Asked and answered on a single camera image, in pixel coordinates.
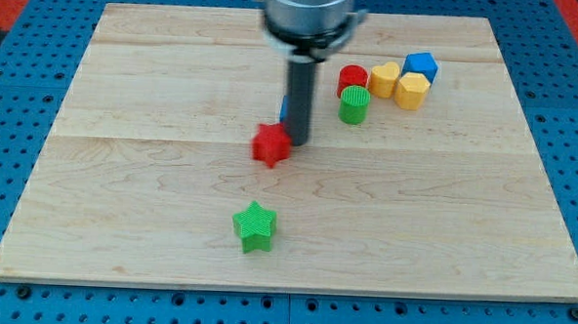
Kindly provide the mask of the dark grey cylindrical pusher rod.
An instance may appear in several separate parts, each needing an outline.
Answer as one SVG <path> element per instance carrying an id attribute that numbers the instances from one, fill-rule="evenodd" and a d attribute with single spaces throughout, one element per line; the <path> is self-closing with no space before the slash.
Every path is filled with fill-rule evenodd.
<path id="1" fill-rule="evenodd" d="M 306 144 L 311 128 L 311 108 L 316 76 L 316 63 L 287 62 L 285 133 L 293 145 Z"/>

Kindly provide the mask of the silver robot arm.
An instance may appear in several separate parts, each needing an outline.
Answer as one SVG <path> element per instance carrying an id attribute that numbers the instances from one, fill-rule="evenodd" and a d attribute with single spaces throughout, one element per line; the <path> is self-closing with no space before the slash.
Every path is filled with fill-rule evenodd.
<path id="1" fill-rule="evenodd" d="M 366 19 L 355 0 L 259 0 L 267 42 L 286 61 L 283 127 L 293 145 L 309 140 L 316 68 L 337 54 Z"/>

